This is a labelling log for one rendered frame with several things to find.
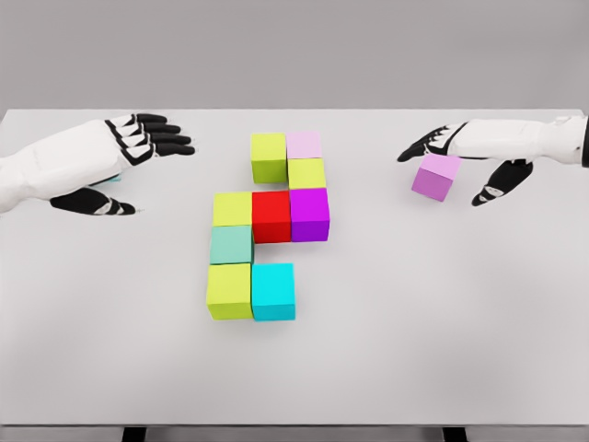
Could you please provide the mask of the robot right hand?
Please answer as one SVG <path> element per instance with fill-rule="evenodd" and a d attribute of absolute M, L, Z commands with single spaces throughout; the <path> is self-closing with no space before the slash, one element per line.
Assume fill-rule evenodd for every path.
<path fill-rule="evenodd" d="M 543 122 L 497 119 L 446 124 L 413 142 L 397 161 L 428 154 L 500 160 L 500 166 L 471 201 L 473 206 L 481 206 L 513 191 L 531 175 L 533 161 L 543 155 L 540 139 L 547 127 Z"/>

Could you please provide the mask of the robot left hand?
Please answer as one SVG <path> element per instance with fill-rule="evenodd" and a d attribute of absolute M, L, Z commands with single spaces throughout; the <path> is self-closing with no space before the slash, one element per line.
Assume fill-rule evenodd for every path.
<path fill-rule="evenodd" d="M 27 146 L 30 195 L 82 215 L 133 215 L 136 209 L 93 188 L 155 157 L 191 156 L 195 148 L 167 117 L 131 113 L 92 120 Z"/>

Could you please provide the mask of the red cube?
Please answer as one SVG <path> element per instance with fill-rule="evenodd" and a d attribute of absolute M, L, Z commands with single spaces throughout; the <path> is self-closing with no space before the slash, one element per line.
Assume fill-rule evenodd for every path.
<path fill-rule="evenodd" d="M 291 241 L 288 191 L 252 193 L 252 229 L 256 244 Z"/>

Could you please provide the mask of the yellow-green cube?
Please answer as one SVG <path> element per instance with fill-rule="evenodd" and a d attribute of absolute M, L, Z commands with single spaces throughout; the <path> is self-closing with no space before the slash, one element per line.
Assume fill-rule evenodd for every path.
<path fill-rule="evenodd" d="M 251 225 L 252 192 L 219 192 L 214 195 L 214 227 Z"/>
<path fill-rule="evenodd" d="M 295 158 L 287 160 L 288 187 L 290 190 L 326 188 L 322 158 Z"/>
<path fill-rule="evenodd" d="M 251 265 L 210 265 L 206 306 L 214 320 L 252 319 Z"/>
<path fill-rule="evenodd" d="M 252 134 L 250 162 L 256 184 L 287 182 L 286 138 L 283 133 Z"/>

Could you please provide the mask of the pale pink cube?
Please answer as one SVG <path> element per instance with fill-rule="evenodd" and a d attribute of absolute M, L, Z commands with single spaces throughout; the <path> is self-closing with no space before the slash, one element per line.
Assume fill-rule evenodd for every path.
<path fill-rule="evenodd" d="M 288 159 L 321 158 L 321 138 L 317 131 L 290 132 L 285 134 Z"/>

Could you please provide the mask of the teal green cube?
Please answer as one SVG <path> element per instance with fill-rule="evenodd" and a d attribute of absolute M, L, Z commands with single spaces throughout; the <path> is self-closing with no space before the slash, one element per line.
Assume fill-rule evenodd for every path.
<path fill-rule="evenodd" d="M 254 262 L 254 241 L 251 226 L 213 227 L 210 264 Z"/>

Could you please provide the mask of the magenta cube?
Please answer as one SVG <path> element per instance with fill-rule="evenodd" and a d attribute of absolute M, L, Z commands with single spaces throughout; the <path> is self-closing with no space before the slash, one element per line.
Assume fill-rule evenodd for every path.
<path fill-rule="evenodd" d="M 327 241 L 330 228 L 325 187 L 290 191 L 292 242 Z"/>

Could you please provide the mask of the orchid purple cube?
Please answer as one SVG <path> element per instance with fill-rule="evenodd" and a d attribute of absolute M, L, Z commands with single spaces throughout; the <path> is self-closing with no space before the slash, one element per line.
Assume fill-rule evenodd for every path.
<path fill-rule="evenodd" d="M 417 171 L 411 189 L 421 195 L 443 202 L 461 166 L 460 157 L 426 155 Z"/>

